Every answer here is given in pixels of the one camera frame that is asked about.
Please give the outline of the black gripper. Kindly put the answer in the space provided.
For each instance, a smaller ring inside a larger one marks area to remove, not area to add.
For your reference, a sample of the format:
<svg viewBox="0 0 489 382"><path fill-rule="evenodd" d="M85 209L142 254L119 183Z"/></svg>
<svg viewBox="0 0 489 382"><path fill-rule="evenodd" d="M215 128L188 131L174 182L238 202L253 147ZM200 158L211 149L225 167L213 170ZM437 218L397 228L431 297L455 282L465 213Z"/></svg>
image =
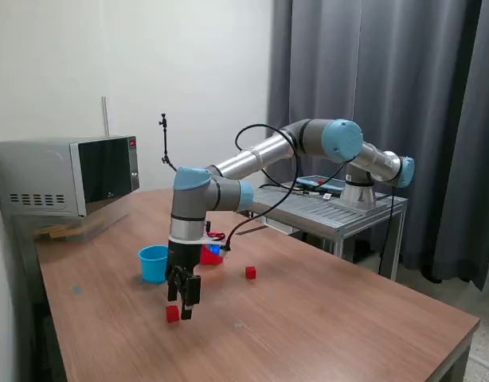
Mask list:
<svg viewBox="0 0 489 382"><path fill-rule="evenodd" d="M168 242L168 256L166 264L166 281L167 281L167 301L175 302L178 297L178 281L180 267L194 273L194 268L200 262L200 245L199 244L181 244L170 240ZM182 280L182 320L190 320L195 305L200 302L201 297L201 277L199 275L189 275Z"/></svg>

